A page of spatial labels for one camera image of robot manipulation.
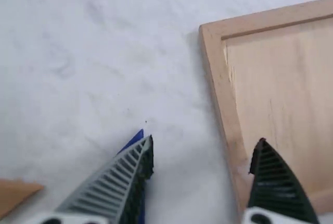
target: white fabric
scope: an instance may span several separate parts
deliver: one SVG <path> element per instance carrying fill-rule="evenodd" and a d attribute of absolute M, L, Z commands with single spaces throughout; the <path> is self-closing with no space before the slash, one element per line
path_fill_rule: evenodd
<path fill-rule="evenodd" d="M 0 177 L 46 186 L 6 221 L 53 210 L 144 128 L 147 223 L 236 222 L 198 27 L 306 1 L 0 0 Z"/>

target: small wooden block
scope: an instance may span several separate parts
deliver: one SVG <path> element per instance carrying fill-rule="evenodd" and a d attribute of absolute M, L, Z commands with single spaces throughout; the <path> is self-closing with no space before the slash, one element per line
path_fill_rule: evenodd
<path fill-rule="evenodd" d="M 43 188 L 37 183 L 0 179 L 0 219 Z"/>

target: wooden board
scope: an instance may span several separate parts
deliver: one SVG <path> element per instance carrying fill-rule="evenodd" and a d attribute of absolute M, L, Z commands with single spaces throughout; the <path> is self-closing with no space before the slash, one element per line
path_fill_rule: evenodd
<path fill-rule="evenodd" d="M 202 51 L 239 211 L 261 137 L 318 214 L 333 211 L 333 0 L 200 26 Z"/>
<path fill-rule="evenodd" d="M 41 189 L 37 183 L 0 179 L 0 220 Z"/>

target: wooden tray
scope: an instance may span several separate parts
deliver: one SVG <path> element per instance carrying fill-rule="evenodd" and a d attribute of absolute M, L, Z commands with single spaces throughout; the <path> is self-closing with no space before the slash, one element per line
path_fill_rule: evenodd
<path fill-rule="evenodd" d="M 333 0 L 203 24 L 202 51 L 239 211 L 261 137 L 318 214 L 333 211 Z"/>

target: plywood panel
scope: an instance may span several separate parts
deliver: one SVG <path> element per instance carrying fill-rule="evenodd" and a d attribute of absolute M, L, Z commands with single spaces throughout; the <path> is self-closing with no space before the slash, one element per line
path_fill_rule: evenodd
<path fill-rule="evenodd" d="M 266 137 L 311 194 L 333 186 L 333 19 L 229 39 L 248 157 Z"/>
<path fill-rule="evenodd" d="M 261 137 L 289 164 L 316 212 L 333 211 L 332 5 L 315 1 L 200 27 L 240 211 Z"/>

